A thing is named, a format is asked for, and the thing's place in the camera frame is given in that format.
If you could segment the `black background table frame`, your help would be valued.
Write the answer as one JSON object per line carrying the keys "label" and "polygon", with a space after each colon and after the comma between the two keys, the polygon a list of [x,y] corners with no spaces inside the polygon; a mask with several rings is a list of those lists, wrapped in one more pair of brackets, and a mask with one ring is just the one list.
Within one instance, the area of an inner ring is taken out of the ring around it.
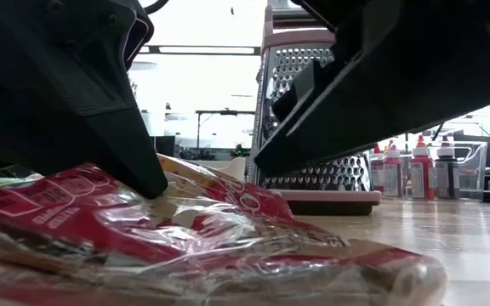
{"label": "black background table frame", "polygon": [[197,110],[197,148],[201,140],[233,141],[252,135],[255,112],[250,110]]}

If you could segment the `red snack packet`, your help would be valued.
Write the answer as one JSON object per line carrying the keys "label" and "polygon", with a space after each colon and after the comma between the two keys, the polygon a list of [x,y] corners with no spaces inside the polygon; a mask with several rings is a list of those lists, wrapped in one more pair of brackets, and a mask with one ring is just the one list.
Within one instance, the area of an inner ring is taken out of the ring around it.
{"label": "red snack packet", "polygon": [[0,300],[29,306],[438,306],[434,258],[295,219],[277,193],[161,158],[149,200],[93,164],[0,187]]}

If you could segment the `clear plastic container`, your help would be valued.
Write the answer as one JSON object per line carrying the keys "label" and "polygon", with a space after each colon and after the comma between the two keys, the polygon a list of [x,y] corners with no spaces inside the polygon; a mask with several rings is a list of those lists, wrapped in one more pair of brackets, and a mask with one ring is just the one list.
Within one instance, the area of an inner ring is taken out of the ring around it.
{"label": "clear plastic container", "polygon": [[[486,154],[487,143],[486,142],[461,142],[454,141],[453,136],[447,137],[449,142],[455,149],[455,157],[459,166],[459,199],[475,199],[480,200],[483,198],[484,191],[484,177],[486,175]],[[411,198],[411,179],[410,179],[410,161],[413,158],[412,152],[417,145],[414,144],[409,152],[402,153],[402,179],[404,195]],[[431,200],[445,200],[456,201],[450,199],[439,199],[436,195],[436,168],[434,166],[435,159],[437,158],[437,150],[441,147],[442,137],[436,141],[426,141],[426,146],[433,160],[433,179],[435,187],[435,197]]]}

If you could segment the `ceiling light strip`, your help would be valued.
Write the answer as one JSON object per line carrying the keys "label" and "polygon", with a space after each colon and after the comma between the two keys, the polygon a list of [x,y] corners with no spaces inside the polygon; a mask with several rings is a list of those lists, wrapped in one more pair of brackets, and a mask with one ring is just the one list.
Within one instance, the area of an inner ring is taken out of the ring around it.
{"label": "ceiling light strip", "polygon": [[147,45],[140,49],[140,54],[260,56],[260,47]]}

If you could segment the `dark purple paint bottle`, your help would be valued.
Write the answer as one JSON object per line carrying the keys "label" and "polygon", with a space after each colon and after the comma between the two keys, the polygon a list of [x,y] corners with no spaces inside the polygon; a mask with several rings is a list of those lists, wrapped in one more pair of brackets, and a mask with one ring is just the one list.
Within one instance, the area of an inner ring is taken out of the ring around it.
{"label": "dark purple paint bottle", "polygon": [[439,199],[457,200],[459,198],[459,166],[455,149],[447,136],[442,137],[441,147],[436,152],[436,195]]}

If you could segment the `magenta paint bottle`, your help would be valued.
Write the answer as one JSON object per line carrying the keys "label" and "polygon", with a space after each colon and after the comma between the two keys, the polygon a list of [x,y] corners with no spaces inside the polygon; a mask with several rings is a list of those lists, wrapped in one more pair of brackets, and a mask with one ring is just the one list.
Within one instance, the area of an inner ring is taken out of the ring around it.
{"label": "magenta paint bottle", "polygon": [[402,197],[402,158],[394,144],[390,144],[384,160],[384,195]]}
{"label": "magenta paint bottle", "polygon": [[385,187],[385,171],[384,171],[385,155],[379,148],[379,144],[373,145],[373,153],[370,155],[370,168],[373,190],[384,193]]}

